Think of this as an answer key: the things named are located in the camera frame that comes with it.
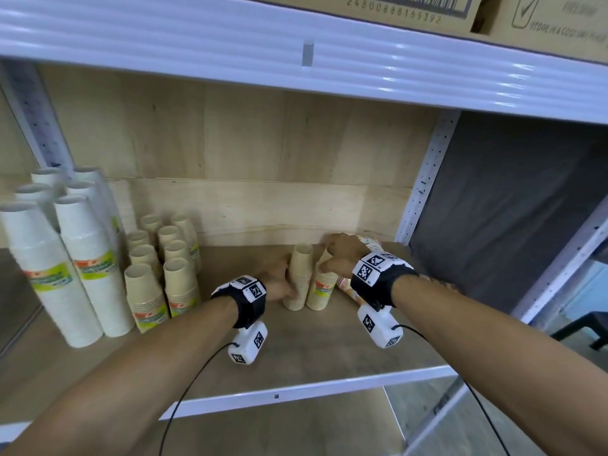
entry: gray fabric curtain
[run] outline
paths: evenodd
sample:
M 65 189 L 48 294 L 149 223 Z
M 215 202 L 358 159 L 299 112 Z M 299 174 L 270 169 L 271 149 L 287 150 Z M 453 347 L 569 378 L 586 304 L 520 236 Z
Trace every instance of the gray fabric curtain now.
M 608 194 L 608 127 L 463 112 L 410 251 L 506 313 Z

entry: person's right arm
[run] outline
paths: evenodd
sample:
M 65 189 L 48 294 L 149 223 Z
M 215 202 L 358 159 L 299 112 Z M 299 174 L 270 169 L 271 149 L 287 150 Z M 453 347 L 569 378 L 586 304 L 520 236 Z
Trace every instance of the person's right arm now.
M 335 234 L 322 272 L 352 276 L 369 253 Z M 399 277 L 394 306 L 456 372 L 549 455 L 608 454 L 608 374 L 509 315 L 414 275 Z

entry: stool leg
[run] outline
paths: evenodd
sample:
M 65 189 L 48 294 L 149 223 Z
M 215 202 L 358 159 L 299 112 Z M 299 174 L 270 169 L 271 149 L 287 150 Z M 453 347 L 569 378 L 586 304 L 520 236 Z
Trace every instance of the stool leg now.
M 568 323 L 564 328 L 557 330 L 554 332 L 551 337 L 555 340 L 562 340 L 567 338 L 568 336 L 573 335 L 576 331 L 587 326 L 588 322 L 593 320 L 593 316 L 591 314 L 583 315 L 578 320 L 574 322 Z
M 604 347 L 606 344 L 608 344 L 608 341 L 606 341 L 606 340 L 604 340 L 604 339 L 602 339 L 600 337 L 593 344 L 591 344 L 589 347 L 592 348 L 593 350 L 599 350 L 602 347 Z

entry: black cable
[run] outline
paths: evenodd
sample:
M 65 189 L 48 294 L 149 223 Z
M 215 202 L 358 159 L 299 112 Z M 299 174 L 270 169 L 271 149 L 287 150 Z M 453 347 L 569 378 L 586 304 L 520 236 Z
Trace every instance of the black cable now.
M 393 326 L 391 329 L 397 329 L 397 328 L 405 328 L 405 329 L 409 329 L 410 331 L 415 332 L 417 335 L 419 335 L 422 339 L 424 339 L 426 342 L 429 342 L 427 340 L 427 338 L 425 338 L 422 333 L 420 331 L 418 331 L 417 329 L 413 329 L 411 326 L 407 326 L 407 325 L 395 325 Z M 475 391 L 473 390 L 473 388 L 463 379 L 462 382 L 469 388 L 469 390 L 471 391 L 471 393 L 473 394 L 473 397 L 475 398 L 475 400 L 477 401 L 477 404 L 479 405 L 479 407 L 482 409 L 483 414 L 486 416 L 486 419 L 488 420 L 488 422 L 490 423 L 490 427 L 492 428 L 492 430 L 494 431 L 494 434 L 496 435 L 496 438 L 498 438 L 498 441 L 500 442 L 500 445 L 502 446 L 502 449 L 505 451 L 506 456 L 511 456 L 511 453 L 509 453 L 509 450 L 507 450 L 505 442 L 502 441 L 502 437 L 500 436 L 500 434 L 498 433 L 498 430 L 496 430 L 496 427 L 494 427 L 494 423 L 492 422 L 492 420 L 490 419 L 490 416 L 488 415 L 486 409 L 483 407 L 482 405 L 482 401 L 479 399 L 479 397 L 477 396 L 477 394 L 475 393 Z
M 197 378 L 199 375 L 201 375 L 202 370 L 204 370 L 204 369 L 205 369 L 205 367 L 206 367 L 207 365 L 209 365 L 209 362 L 210 362 L 211 360 L 213 360 L 213 357 L 215 357 L 215 356 L 216 356 L 218 353 L 222 352 L 222 351 L 223 351 L 223 350 L 224 350 L 226 347 L 228 347 L 229 345 L 233 345 L 233 346 L 238 347 L 238 344 L 237 344 L 236 342 L 229 342 L 228 344 L 223 345 L 222 347 L 220 347 L 219 349 L 217 349 L 217 351 L 215 351 L 215 354 L 213 354 L 213 355 L 211 355 L 211 356 L 209 357 L 209 360 L 207 360 L 207 361 L 205 362 L 205 364 L 202 366 L 202 368 L 199 370 L 199 372 L 196 374 L 196 376 L 194 376 L 194 379 L 192 380 L 192 382 L 190 383 L 190 385 L 189 385 L 188 387 L 186 387 L 186 390 L 184 391 L 184 393 L 182 394 L 182 396 L 181 396 L 181 397 L 179 397 L 178 404 L 177 404 L 177 405 L 175 406 L 175 408 L 173 409 L 173 413 L 171 413 L 171 417 L 169 418 L 169 421 L 167 422 L 167 426 L 165 427 L 165 431 L 164 431 L 164 433 L 163 433 L 163 435 L 162 435 L 161 446 L 160 446 L 160 448 L 159 448 L 159 450 L 158 450 L 158 456 L 162 456 L 162 447 L 165 445 L 165 438 L 167 438 L 167 432 L 169 432 L 169 426 L 171 426 L 171 423 L 172 423 L 172 421 L 173 421 L 173 417 L 175 416 L 175 412 L 178 410 L 179 405 L 181 404 L 182 400 L 184 399 L 184 397 L 186 396 L 186 394 L 187 394 L 187 393 L 188 393 L 188 391 L 190 390 L 190 387 L 192 387 L 192 384 L 194 384 L 194 382 L 195 382 L 196 378 Z

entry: barcode number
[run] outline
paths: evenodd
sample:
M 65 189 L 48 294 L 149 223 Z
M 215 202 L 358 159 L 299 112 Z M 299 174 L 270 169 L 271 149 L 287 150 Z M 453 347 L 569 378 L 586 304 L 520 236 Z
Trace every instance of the barcode number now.
M 376 2 L 371 0 L 347 0 L 346 6 L 354 6 L 361 10 L 376 11 L 376 13 L 390 14 L 392 16 L 408 17 L 421 22 L 439 23 L 441 16 L 432 14 L 421 9 L 402 8 L 389 3 Z

